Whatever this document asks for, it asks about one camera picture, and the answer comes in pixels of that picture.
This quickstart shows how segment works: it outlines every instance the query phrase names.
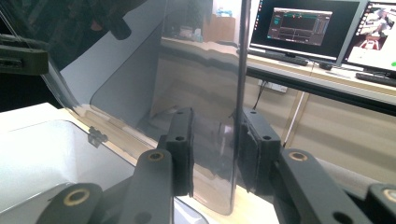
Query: monitor screen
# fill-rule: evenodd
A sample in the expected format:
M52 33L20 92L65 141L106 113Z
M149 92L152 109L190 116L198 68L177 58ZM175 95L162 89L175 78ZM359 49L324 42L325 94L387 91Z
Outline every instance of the monitor screen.
M345 63L396 73L396 2L370 1L346 51Z
M260 0L249 49L341 63L364 7L359 0Z

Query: computer keyboard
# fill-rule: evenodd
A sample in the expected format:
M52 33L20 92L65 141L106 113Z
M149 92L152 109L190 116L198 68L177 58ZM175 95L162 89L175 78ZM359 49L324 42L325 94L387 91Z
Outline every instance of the computer keyboard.
M357 73L356 78L364 81L374 82L386 86L396 87L396 79L391 79L387 77L375 77L363 73Z
M292 63L292 64L297 64L301 66L306 66L308 64L308 61L304 59L298 59L298 58L291 58L282 54L274 54L274 53L267 53L267 52L261 52L261 51L256 51L256 50L249 50L247 53L256 55L259 57L267 58L267 59L273 59L277 61L281 61L284 63Z

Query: white surface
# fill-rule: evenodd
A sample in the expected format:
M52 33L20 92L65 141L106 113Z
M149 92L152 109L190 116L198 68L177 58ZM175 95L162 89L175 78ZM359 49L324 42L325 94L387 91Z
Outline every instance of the white surface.
M92 146L75 124L44 122L41 115L49 112L51 120L57 111L38 105L0 114L2 124L15 122L0 133L0 214L59 184L92 182L108 189L133 174L132 165L104 146Z

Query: metal hinge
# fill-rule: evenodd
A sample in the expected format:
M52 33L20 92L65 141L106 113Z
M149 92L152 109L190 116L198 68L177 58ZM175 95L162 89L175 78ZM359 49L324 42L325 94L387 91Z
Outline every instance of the metal hinge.
M88 134L88 142L96 148L98 148L103 142L107 142L108 140L107 135L102 134L100 131L96 130L93 127L90 127L88 132L90 132Z

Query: clear acrylic panel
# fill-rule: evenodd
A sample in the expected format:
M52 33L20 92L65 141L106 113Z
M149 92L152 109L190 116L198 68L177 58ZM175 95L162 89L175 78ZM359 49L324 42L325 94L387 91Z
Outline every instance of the clear acrylic panel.
M240 24L246 4L2 0L0 9L16 41L48 51L49 74L43 78L61 104L81 117L94 114L108 127L155 147L173 114L192 107L194 197L230 214L246 61L240 55L246 57L247 44L240 39L246 25ZM140 155L106 128L100 131L134 157Z
M0 134L0 223L36 223L51 199L76 183L120 190L120 183L134 173L134 167L87 139L79 127L64 120ZM174 205L175 223L207 223L180 200L175 199Z

